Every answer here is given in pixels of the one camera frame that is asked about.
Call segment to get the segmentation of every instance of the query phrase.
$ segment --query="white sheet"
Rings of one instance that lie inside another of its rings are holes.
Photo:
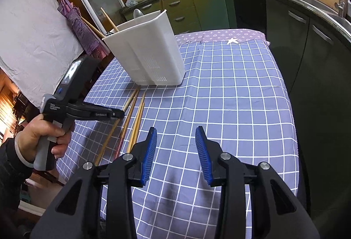
[[[83,49],[56,0],[0,0],[0,67],[40,106]]]

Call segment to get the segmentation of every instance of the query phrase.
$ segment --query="metal screw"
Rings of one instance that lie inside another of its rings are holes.
[[[90,170],[93,167],[93,163],[91,162],[86,162],[83,164],[83,169],[85,170]]]
[[[122,158],[126,161],[130,161],[131,159],[133,159],[133,155],[131,153],[126,153],[122,156]]]
[[[229,160],[230,159],[230,154],[227,153],[227,152],[223,152],[220,157],[223,159],[223,160]]]
[[[268,170],[271,167],[267,162],[262,162],[260,166],[263,170]]]

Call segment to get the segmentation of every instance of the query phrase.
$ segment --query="blue checkered tablecloth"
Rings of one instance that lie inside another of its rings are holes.
[[[290,101],[265,41],[240,44],[196,42],[180,46],[186,74],[180,86],[148,86],[139,141],[155,127],[158,142],[150,180],[133,189],[138,238],[214,237],[220,188],[203,178],[195,146],[195,129],[221,144],[242,162],[269,162],[296,193],[299,177],[297,141]],[[122,108],[136,85],[114,59],[85,101]],[[129,124],[126,139],[137,109]],[[68,179],[78,166],[93,161],[113,122],[76,121],[71,144],[57,163]],[[101,164],[114,159],[120,127]],[[125,153],[128,142],[124,142]],[[101,216],[106,216],[107,187]],[[246,237],[251,238],[250,193],[246,187]]]

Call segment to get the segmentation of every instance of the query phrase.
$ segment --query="metal spoon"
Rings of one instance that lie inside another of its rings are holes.
[[[141,10],[139,9],[135,9],[134,12],[133,12],[133,18],[137,18],[137,17],[141,17],[143,16],[144,14],[142,13]]]

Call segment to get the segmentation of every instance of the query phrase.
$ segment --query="white bracelet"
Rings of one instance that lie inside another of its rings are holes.
[[[21,151],[20,151],[20,148],[18,147],[18,143],[17,143],[17,137],[20,135],[20,133],[22,133],[22,131],[18,132],[16,137],[15,137],[15,150],[16,150],[16,154],[18,156],[18,158],[21,160],[21,162],[23,164],[25,164],[27,167],[29,168],[33,168],[34,165],[33,163],[29,163],[25,158],[23,158],[22,154],[21,154]]]

